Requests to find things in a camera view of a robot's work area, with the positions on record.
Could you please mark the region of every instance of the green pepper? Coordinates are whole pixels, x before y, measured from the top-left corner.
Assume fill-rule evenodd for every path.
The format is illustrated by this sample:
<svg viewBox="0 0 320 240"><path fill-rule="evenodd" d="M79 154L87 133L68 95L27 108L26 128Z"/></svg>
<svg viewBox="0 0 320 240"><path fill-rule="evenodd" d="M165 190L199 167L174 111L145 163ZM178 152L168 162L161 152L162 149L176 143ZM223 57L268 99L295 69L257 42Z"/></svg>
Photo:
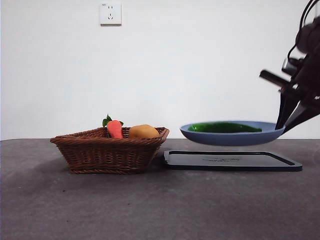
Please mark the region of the green pepper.
<svg viewBox="0 0 320 240"><path fill-rule="evenodd" d="M235 122L201 122L189 126L189 131L203 132L203 133L255 133L261 132L261 128L248 126L245 124Z"/></svg>

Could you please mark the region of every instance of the black tray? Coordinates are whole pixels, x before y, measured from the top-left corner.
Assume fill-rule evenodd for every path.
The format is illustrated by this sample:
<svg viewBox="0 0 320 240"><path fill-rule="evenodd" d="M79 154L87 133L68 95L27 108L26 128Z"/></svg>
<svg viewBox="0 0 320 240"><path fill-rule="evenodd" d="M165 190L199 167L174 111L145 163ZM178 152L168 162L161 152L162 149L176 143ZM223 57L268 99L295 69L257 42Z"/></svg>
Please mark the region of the black tray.
<svg viewBox="0 0 320 240"><path fill-rule="evenodd" d="M264 151L165 151L171 169L220 171L302 171L302 164Z"/></svg>

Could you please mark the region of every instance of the yellow potato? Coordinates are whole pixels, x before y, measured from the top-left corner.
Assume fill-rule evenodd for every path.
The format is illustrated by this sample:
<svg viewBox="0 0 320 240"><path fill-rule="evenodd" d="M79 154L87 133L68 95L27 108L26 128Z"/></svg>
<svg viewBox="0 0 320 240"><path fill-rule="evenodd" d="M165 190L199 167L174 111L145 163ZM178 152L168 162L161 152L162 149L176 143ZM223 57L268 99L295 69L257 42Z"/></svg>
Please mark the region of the yellow potato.
<svg viewBox="0 0 320 240"><path fill-rule="evenodd" d="M133 126L129 130L130 139L149 139L159 137L160 134L153 126L142 124Z"/></svg>

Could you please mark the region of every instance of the table surface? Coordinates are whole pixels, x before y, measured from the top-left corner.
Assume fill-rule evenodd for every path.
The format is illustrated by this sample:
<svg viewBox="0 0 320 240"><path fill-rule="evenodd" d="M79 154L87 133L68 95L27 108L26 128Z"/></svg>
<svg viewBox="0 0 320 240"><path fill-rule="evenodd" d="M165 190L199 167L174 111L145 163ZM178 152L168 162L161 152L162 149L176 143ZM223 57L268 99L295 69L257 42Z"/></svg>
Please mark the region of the table surface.
<svg viewBox="0 0 320 240"><path fill-rule="evenodd" d="M299 172L170 170L166 150L266 151ZM320 139L167 139L144 174L73 174L48 139L1 142L3 240L319 240Z"/></svg>

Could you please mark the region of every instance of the basket rim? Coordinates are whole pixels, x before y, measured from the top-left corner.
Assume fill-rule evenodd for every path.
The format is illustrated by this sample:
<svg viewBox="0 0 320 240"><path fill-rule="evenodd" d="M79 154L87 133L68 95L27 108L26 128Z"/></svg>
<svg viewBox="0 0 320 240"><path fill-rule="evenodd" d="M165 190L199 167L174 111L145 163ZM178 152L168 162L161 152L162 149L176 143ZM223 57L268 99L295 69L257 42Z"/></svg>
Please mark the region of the basket rim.
<svg viewBox="0 0 320 240"><path fill-rule="evenodd" d="M160 136L157 137L150 137L150 138L109 138L109 137L92 137L92 136L71 136L71 135L76 135L76 134L85 134L89 133L92 131L104 129L105 127L98 127L95 129L87 130L87 131L81 131L81 132L75 132L71 134L65 134L65 135L58 135L56 137L50 138L51 143L56 143L56 142L77 142L77 143L109 143L109 144L139 144L139 143L163 143L168 134L169 134L169 129L165 127L155 127L157 130L163 130L160 133Z"/></svg>

